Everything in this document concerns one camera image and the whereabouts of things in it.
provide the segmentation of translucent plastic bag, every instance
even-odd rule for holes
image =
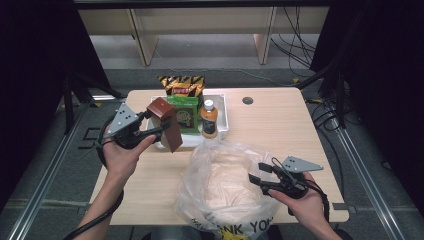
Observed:
[[[277,181],[258,169],[259,162],[271,164],[265,149],[204,140],[190,158],[175,202],[175,211],[188,224],[225,240],[255,240],[268,230],[280,203],[264,196],[248,177]]]

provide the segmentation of wooden tabletop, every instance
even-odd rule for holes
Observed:
[[[264,146],[283,161],[295,156],[322,165],[324,170],[311,172],[328,195],[330,221],[344,222],[348,211],[334,210],[332,203],[344,203],[324,150],[312,124],[309,112],[297,88],[227,88],[205,89],[204,94],[225,94],[229,130],[224,140]],[[134,112],[145,111],[153,96],[164,96],[164,90],[134,90],[127,104]],[[242,99],[251,97],[253,104]],[[112,225],[186,225],[174,212],[175,193],[191,150],[174,153],[150,146],[141,156],[134,175],[125,186],[125,197],[114,213]],[[99,192],[106,170],[100,172],[91,202]],[[281,204],[273,223],[292,223]]]

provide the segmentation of bottle cap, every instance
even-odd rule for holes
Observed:
[[[212,111],[213,110],[213,101],[212,100],[206,100],[204,106],[205,106],[206,111]]]

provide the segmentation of bottle label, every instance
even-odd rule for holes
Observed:
[[[215,133],[215,124],[216,124],[216,122],[203,119],[203,132],[205,132],[207,134],[214,134]]]

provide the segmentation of beverage bottle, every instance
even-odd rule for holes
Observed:
[[[206,100],[200,109],[202,117],[202,135],[205,138],[215,138],[218,134],[217,119],[218,109],[213,105],[212,100]]]

